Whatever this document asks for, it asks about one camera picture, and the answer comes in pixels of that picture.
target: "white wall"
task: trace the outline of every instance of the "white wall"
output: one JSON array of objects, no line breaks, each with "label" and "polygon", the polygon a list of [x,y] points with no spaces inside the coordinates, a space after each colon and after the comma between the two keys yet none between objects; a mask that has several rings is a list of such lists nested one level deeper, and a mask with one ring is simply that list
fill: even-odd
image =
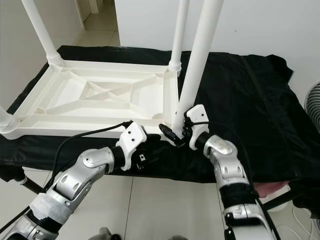
[{"label": "white wall", "polygon": [[91,13],[98,14],[104,6],[103,0],[90,0]]},{"label": "white wall", "polygon": [[[202,0],[191,0],[184,50],[190,50]],[[170,50],[178,0],[115,0],[121,46]],[[320,80],[320,1],[225,0],[212,52],[276,54],[294,70],[290,87],[303,105]]]},{"label": "white wall", "polygon": [[[56,48],[82,31],[75,0],[36,0]],[[0,0],[0,104],[6,109],[46,63],[46,54],[21,0]]]}]

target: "robotic hand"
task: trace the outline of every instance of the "robotic hand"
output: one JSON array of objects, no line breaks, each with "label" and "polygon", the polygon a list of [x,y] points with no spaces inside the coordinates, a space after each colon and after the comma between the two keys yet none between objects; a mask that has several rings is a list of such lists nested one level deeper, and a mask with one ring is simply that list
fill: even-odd
[{"label": "robotic hand", "polygon": [[[203,105],[185,113],[184,138],[178,138],[165,125],[161,131],[178,147],[188,143],[200,150],[214,165],[214,175],[224,205],[223,215],[228,229],[227,240],[274,240],[275,237],[244,168],[237,158],[237,148],[217,135],[210,136],[208,117]],[[129,170],[133,164],[143,168],[146,156],[137,148],[149,148],[149,141],[160,136],[147,135],[144,128],[133,122],[120,136],[115,147],[84,151],[76,163],[66,170],[47,190],[29,205],[30,210],[12,227],[4,240],[54,240],[63,224],[90,191],[93,183],[114,169]]]}]

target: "white table leg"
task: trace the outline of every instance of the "white table leg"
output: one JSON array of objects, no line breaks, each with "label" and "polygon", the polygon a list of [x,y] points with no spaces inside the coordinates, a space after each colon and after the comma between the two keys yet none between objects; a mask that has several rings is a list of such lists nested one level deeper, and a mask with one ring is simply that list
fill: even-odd
[{"label": "white table leg", "polygon": [[60,54],[57,52],[49,33],[46,29],[44,22],[42,21],[38,9],[35,5],[34,0],[21,0],[26,13],[28,14],[31,23],[34,27],[36,34],[38,35],[40,42],[46,53],[46,58],[50,65],[60,65],[63,64],[63,59]]},{"label": "white table leg", "polygon": [[176,17],[175,32],[169,70],[177,71],[179,77],[181,72],[181,51],[184,42],[185,28],[187,22],[190,0],[179,0],[179,7]]},{"label": "white table leg", "polygon": [[190,61],[172,125],[173,132],[179,137],[182,137],[184,113],[195,103],[223,3],[224,0],[204,0],[202,5]]},{"label": "white table leg", "polygon": [[0,133],[11,132],[18,124],[19,121],[0,106]]}]

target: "pink object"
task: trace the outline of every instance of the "pink object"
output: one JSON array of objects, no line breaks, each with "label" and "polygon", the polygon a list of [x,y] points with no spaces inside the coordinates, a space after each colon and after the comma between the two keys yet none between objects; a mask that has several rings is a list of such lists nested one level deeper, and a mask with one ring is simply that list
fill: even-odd
[{"label": "pink object", "polygon": [[254,189],[259,193],[260,198],[265,198],[267,195],[278,191],[287,185],[289,181],[278,181],[278,182],[255,182],[253,183]]}]

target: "black tablecloth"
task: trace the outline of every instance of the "black tablecloth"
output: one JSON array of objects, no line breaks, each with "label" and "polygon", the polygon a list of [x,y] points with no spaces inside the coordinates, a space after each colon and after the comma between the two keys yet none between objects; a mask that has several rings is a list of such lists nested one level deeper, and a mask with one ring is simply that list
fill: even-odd
[{"label": "black tablecloth", "polygon": [[[147,65],[167,65],[171,55],[170,51],[127,47],[62,46],[58,51],[65,60]],[[189,51],[182,53],[179,92],[189,57]],[[8,112],[13,114],[17,110],[47,68],[46,64]],[[212,122],[210,133],[232,141],[238,147],[240,161],[248,169],[248,161],[234,132],[240,136],[249,155],[255,182],[318,181],[320,178],[320,135],[288,86],[291,74],[286,62],[274,55],[209,54],[195,104],[204,104]],[[60,136],[26,135],[7,140],[0,135],[0,176],[6,174],[5,166],[50,170],[56,150],[64,139]],[[63,149],[59,166],[69,160],[75,161],[86,149],[112,147],[116,141],[75,139]],[[166,142],[160,142],[156,147],[165,150],[144,170],[132,168],[113,174],[200,183],[215,181],[213,167],[201,153],[187,147],[176,149]]]}]

